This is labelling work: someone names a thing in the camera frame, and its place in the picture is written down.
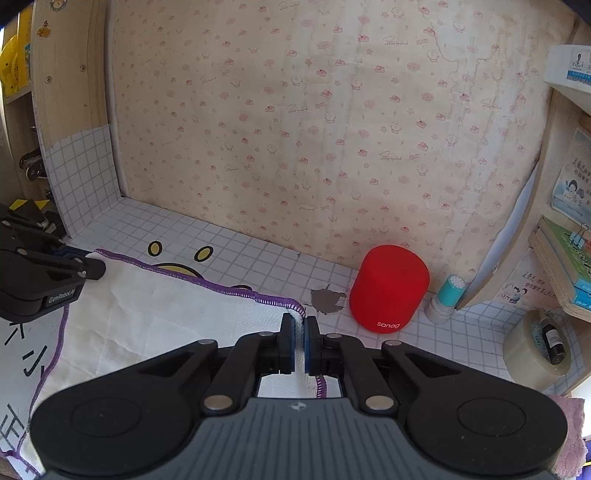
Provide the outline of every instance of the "wallpaper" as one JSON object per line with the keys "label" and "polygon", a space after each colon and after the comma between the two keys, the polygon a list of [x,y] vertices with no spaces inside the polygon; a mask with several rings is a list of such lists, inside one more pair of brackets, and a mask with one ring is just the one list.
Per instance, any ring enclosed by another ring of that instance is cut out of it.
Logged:
{"label": "wallpaper", "polygon": [[119,0],[134,199],[358,268],[470,281],[530,175],[560,0]]}

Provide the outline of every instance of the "screw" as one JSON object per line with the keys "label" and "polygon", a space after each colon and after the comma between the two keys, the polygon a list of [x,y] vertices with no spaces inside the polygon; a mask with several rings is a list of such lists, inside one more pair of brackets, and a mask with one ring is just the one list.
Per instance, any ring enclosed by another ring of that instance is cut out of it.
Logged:
{"label": "screw", "polygon": [[385,395],[372,395],[365,400],[365,405],[371,410],[388,410],[394,406],[394,400]]}
{"label": "screw", "polygon": [[232,406],[232,399],[227,395],[210,395],[203,400],[203,405],[208,410],[225,410]]}

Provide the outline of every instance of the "poster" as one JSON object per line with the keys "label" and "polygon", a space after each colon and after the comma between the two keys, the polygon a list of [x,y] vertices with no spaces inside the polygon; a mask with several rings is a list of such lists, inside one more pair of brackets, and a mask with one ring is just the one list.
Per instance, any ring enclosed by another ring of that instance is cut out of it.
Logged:
{"label": "poster", "polygon": [[567,79],[591,85],[591,48],[573,46]]}
{"label": "poster", "polygon": [[550,286],[550,280],[535,256],[533,248],[527,249],[521,262],[513,270],[494,300],[524,310],[560,308]]}
{"label": "poster", "polygon": [[591,225],[591,138],[577,128],[552,194],[552,208]]}

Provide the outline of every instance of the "pink towel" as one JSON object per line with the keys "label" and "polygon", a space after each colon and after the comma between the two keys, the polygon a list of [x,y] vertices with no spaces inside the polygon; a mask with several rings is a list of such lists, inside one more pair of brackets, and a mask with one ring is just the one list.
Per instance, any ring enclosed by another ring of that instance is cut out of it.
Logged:
{"label": "pink towel", "polygon": [[583,440],[583,422],[585,420],[583,405],[585,400],[582,398],[566,398],[559,395],[548,396],[562,409],[569,424],[566,441],[552,468],[552,473],[562,479],[579,476],[583,471],[583,464],[587,455],[587,447]]}

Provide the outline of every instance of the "small black bottle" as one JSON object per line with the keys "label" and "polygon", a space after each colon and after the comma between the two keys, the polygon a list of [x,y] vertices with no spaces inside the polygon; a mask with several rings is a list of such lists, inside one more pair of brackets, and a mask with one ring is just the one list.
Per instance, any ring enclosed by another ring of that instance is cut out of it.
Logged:
{"label": "small black bottle", "polygon": [[542,338],[550,356],[550,363],[552,365],[558,365],[564,360],[566,350],[564,349],[564,344],[562,343],[558,330],[552,323],[547,321],[542,324]]}

